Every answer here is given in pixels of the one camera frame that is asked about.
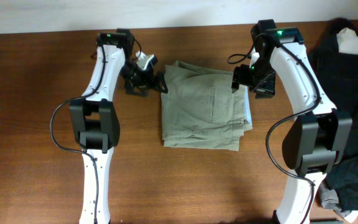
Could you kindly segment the khaki green shorts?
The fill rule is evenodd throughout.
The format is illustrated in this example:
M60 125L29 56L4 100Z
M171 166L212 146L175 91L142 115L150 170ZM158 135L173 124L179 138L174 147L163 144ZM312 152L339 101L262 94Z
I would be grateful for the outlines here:
M252 118L248 88L232 91L232 72L176 61L165 66L161 95L166 147L239 150Z

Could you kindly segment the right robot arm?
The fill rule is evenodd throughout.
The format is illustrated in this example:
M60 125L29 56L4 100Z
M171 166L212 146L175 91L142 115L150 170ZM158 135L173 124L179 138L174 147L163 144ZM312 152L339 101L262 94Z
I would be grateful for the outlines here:
M250 31L253 45L236 61L232 91L249 87L257 96L275 94L279 77L293 113L277 121L265 137L273 165L288 179L272 223L309 223L318 187L344 154L351 116L339 111L319 84L296 27L279 29L274 20L259 20Z

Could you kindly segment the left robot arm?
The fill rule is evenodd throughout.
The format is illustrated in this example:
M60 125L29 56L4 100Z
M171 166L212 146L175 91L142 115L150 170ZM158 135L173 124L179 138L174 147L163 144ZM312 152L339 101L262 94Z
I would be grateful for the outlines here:
M81 147L85 168L80 223L109 223L109 171L119 143L120 124L113 105L119 78L129 95L147 96L149 90L167 93L164 74L155 72L155 55L132 52L137 40L128 29L100 33L96 39L96 65L89 84L70 101L75 141Z

